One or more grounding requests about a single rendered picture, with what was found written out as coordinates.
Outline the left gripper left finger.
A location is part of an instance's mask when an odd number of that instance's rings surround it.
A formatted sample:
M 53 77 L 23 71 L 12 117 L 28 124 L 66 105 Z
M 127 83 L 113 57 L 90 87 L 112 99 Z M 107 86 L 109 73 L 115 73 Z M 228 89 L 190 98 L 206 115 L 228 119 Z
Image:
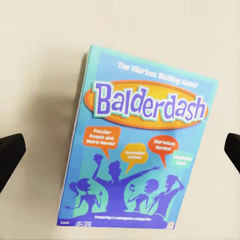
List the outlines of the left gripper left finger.
M 26 152 L 21 133 L 0 138 L 0 193 Z

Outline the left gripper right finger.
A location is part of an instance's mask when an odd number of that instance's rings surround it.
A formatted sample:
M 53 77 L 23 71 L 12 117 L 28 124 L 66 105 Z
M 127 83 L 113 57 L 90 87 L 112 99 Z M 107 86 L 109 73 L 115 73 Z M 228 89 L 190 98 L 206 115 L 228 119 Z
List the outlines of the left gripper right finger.
M 229 133 L 227 135 L 224 151 L 240 173 L 240 135 Z

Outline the board game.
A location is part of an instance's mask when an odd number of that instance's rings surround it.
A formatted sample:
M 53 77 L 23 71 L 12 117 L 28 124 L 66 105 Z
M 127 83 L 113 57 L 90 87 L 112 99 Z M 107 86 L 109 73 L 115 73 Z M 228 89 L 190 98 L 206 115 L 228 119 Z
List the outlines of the board game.
M 218 84 L 91 44 L 56 225 L 174 229 Z

